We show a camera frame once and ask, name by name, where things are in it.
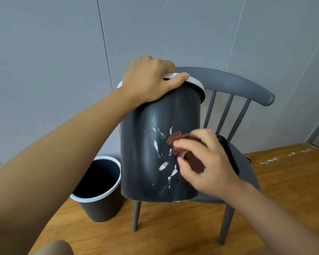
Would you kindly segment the person's right hand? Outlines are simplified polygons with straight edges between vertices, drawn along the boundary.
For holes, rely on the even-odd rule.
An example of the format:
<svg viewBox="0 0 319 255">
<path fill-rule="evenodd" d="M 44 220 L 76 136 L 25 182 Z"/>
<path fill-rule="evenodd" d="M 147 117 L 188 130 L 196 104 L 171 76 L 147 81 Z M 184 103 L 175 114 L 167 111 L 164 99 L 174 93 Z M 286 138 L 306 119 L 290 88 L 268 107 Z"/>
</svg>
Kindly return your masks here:
<svg viewBox="0 0 319 255">
<path fill-rule="evenodd" d="M 241 180 L 231 167 L 217 136 L 210 129 L 196 129 L 191 134 L 200 138 L 206 146 L 194 140 L 179 139 L 174 141 L 174 147 L 191 151 L 204 164 L 204 172 L 199 174 L 198 191 L 231 203 Z"/>
</svg>

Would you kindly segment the person's left hand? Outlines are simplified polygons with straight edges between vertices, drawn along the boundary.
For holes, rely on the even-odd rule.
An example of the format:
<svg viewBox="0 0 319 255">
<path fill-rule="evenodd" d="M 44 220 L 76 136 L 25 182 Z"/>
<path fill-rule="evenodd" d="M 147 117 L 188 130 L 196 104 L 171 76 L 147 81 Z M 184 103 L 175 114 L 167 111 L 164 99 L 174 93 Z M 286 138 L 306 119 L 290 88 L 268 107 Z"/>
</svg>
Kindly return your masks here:
<svg viewBox="0 0 319 255">
<path fill-rule="evenodd" d="M 156 101 L 172 90 L 161 90 L 161 81 L 166 73 L 174 73 L 175 64 L 169 60 L 145 56 L 134 60 L 125 72 L 119 88 L 139 106 Z"/>
</svg>

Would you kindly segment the brown cleaning cloth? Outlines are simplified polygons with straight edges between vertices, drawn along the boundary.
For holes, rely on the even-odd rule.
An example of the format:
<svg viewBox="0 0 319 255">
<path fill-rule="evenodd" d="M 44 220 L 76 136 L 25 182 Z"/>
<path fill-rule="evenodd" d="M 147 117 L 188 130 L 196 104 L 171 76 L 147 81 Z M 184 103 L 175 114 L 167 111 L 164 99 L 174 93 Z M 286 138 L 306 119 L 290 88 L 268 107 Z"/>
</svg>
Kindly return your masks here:
<svg viewBox="0 0 319 255">
<path fill-rule="evenodd" d="M 196 137 L 195 135 L 191 133 L 183 134 L 182 132 L 175 132 L 167 139 L 167 144 L 172 148 L 172 152 L 175 157 L 181 157 L 184 160 L 186 160 L 189 163 L 192 171 L 194 171 L 195 173 L 200 174 L 204 172 L 204 169 L 205 169 L 204 164 L 191 151 L 183 149 L 183 148 L 174 147 L 174 141 L 179 139 L 194 140 L 201 143 L 204 146 L 206 146 L 206 144 L 202 142 L 200 138 Z"/>
</svg>

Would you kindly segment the stained dark grey waste bin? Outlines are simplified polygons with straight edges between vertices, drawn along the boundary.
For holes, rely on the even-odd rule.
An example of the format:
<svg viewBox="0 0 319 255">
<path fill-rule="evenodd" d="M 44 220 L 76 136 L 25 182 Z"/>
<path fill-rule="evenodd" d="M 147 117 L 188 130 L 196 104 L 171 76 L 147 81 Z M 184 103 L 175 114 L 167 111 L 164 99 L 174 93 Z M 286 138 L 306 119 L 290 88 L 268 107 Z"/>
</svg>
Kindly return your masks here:
<svg viewBox="0 0 319 255">
<path fill-rule="evenodd" d="M 121 193 L 141 202 L 171 203 L 190 200 L 198 191 L 184 180 L 167 139 L 200 128 L 202 83 L 189 77 L 154 102 L 144 103 L 120 123 Z"/>
</svg>

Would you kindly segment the person's left forearm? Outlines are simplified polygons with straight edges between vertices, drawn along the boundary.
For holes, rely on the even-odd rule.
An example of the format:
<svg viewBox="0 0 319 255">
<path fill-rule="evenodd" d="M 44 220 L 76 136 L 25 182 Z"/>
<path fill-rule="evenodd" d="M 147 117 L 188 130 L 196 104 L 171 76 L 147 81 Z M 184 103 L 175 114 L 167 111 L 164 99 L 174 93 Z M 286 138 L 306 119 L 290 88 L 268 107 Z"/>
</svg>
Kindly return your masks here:
<svg viewBox="0 0 319 255">
<path fill-rule="evenodd" d="M 0 255 L 27 255 L 123 117 L 145 94 L 114 90 L 0 168 Z"/>
</svg>

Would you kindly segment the person's right forearm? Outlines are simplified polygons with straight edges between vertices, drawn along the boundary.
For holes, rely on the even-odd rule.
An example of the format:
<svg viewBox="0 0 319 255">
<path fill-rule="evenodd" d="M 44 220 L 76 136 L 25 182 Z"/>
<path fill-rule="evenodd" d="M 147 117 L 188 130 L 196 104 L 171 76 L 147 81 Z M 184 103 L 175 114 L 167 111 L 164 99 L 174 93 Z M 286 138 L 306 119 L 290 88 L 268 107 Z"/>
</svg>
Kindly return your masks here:
<svg viewBox="0 0 319 255">
<path fill-rule="evenodd" d="M 251 184 L 238 180 L 223 199 L 238 210 L 265 245 L 279 255 L 319 255 L 319 234 Z"/>
</svg>

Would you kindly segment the black flat object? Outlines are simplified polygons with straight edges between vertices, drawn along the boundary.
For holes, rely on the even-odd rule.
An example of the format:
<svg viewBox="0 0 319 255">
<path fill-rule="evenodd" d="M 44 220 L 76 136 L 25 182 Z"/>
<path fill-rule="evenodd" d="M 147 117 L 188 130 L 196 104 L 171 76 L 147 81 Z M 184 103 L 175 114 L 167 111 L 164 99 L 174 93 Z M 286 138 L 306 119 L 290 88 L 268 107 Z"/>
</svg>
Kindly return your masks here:
<svg viewBox="0 0 319 255">
<path fill-rule="evenodd" d="M 239 168 L 238 168 L 238 165 L 236 163 L 236 160 L 234 159 L 234 156 L 232 154 L 232 151 L 230 149 L 228 141 L 225 139 L 225 137 L 223 137 L 221 135 L 217 134 L 216 136 L 217 136 L 217 139 L 219 140 L 221 146 L 223 147 L 234 172 L 236 173 L 236 175 L 239 175 Z"/>
</svg>

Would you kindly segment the grey wooden chair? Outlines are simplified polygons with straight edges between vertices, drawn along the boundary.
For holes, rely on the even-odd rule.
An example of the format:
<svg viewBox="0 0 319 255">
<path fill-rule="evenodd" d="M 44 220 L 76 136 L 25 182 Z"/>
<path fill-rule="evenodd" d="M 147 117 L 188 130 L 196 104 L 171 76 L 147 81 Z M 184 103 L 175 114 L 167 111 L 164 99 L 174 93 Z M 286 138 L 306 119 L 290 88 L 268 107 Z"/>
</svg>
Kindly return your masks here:
<svg viewBox="0 0 319 255">
<path fill-rule="evenodd" d="M 251 101 L 254 101 L 262 106 L 270 106 L 275 100 L 275 95 L 257 83 L 216 69 L 200 67 L 176 68 L 176 73 L 182 72 L 190 74 L 191 77 L 196 77 L 196 79 L 199 80 L 204 86 L 204 91 L 213 91 L 203 128 L 207 128 L 208 126 L 217 92 L 230 94 L 228 102 L 221 116 L 221 120 L 218 124 L 216 134 L 225 137 L 225 139 L 228 141 L 234 159 L 236 160 L 239 168 L 239 178 L 252 184 L 259 190 L 259 183 L 252 167 L 247 162 L 245 156 L 233 144 L 231 144 L 230 141 L 242 122 L 242 119 L 244 118 Z M 208 196 L 202 194 L 201 192 L 198 192 L 197 196 L 190 199 L 190 201 L 226 204 L 226 202 L 220 198 Z M 137 231 L 140 207 L 141 201 L 135 201 L 132 227 L 133 232 Z"/>
</svg>

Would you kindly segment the clean dark grey waste bin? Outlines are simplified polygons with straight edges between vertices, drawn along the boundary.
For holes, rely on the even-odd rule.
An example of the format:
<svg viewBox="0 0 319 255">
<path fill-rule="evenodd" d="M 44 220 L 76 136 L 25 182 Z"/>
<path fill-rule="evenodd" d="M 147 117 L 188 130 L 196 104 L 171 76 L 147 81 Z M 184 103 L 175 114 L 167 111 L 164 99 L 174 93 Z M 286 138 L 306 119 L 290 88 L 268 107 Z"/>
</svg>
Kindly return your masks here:
<svg viewBox="0 0 319 255">
<path fill-rule="evenodd" d="M 121 164 L 110 156 L 95 157 L 87 172 L 70 195 L 94 222 L 106 222 L 123 205 Z"/>
</svg>

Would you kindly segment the person's knee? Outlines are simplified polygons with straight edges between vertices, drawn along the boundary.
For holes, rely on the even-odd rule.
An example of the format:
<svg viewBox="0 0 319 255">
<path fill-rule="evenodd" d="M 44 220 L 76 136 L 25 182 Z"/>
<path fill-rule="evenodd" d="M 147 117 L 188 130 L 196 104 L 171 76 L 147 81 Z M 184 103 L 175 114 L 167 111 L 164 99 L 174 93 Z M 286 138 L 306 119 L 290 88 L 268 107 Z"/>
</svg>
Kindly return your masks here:
<svg viewBox="0 0 319 255">
<path fill-rule="evenodd" d="M 34 255 L 74 255 L 74 252 L 68 242 L 56 240 L 38 250 Z"/>
</svg>

